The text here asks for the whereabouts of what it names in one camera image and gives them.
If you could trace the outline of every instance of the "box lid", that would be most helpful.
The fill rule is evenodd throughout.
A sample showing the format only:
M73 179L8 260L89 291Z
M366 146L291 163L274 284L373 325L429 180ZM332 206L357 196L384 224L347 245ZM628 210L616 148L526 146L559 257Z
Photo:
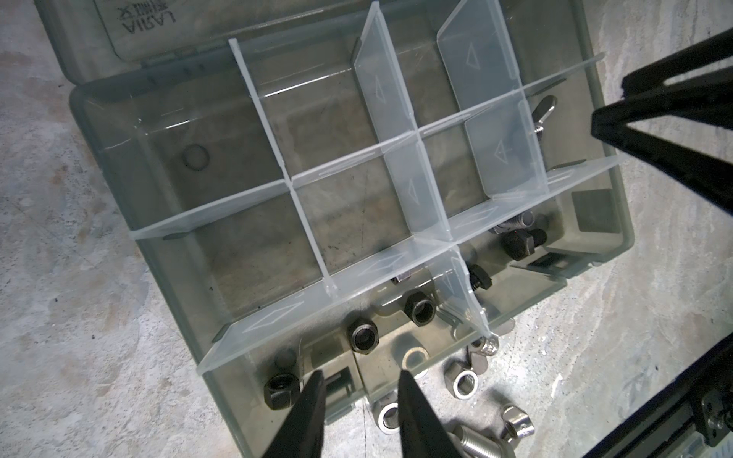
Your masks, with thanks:
M370 0L35 0L64 74L82 84L369 7Z

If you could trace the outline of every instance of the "metal hardware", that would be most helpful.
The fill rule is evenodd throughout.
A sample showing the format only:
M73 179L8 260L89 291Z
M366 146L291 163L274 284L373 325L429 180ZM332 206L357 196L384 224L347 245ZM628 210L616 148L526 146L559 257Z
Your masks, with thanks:
M557 97L548 95L543 98L537 107L532 111L532 121L534 121L534 134L537 135L537 141L542 141L542 134L545 132L544 123L547 118L555 111L557 105Z
M458 438L458 436L456 436L452 432L449 432L448 438L451 440L451 442L453 442L453 445L455 446L456 451L461 456L461 458L471 458L470 456L468 456L465 450L463 450L463 446L461 445L460 439Z
M534 225L534 213L532 210L525 210L519 215L512 216L503 223L489 229L492 234L503 234L515 229L527 229Z
M479 337L471 342L468 350L483 356L494 356L499 351L499 336L493 334L489 337Z
M453 361L443 374L446 388L455 399L470 399L479 389L479 377L471 368Z
M504 408L501 413L501 420L504 421L505 430L501 439L517 448L520 440L534 434L534 425L527 415L527 412L515 405Z
M466 267L468 267L468 280L471 282L471 288L473 291L476 291L478 288L491 288L491 277L486 273L486 270L475 264L471 264Z
M396 434L399 432L399 420L397 418L397 393L390 394L379 399L372 406L372 417L377 427L384 434Z
M405 281L405 280L409 280L411 276L412 276L412 272L411 272L411 271L409 271L409 270L406 270L405 272L402 272L402 273L398 273L398 274L397 274L397 275L396 275L396 276L395 276L395 277L394 277L394 278L392 279L392 283L394 283L394 284L402 283L402 282L403 282L403 281Z
M351 349L368 355L379 344L379 330L373 321L357 318L347 329Z
M516 458L514 449L501 439L490 439L459 424L453 429L463 450L476 458Z
M325 383L315 371L262 458L313 458L323 448Z
M487 356L494 356L499 351L499 337L479 337L468 345L468 363L476 375L482 375L489 369Z
M265 404L283 410L295 404L301 394L301 381L290 373L277 374L265 384Z
M417 326L425 326L435 318L435 304L422 292L416 291L405 301L405 314Z
M501 247L513 260L522 259L534 254L534 249L548 241L547 232L542 229L519 229L501 237Z

